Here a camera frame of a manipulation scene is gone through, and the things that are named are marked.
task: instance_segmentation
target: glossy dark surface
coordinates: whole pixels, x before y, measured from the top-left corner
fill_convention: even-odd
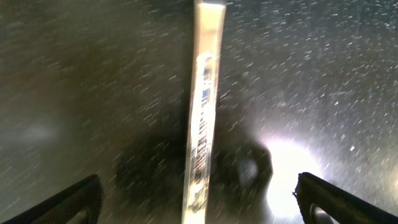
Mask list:
[[[100,223],[180,223],[193,1],[0,16],[0,221],[95,173]],[[393,1],[227,3],[208,223],[302,222],[302,171],[398,215],[397,18]]]

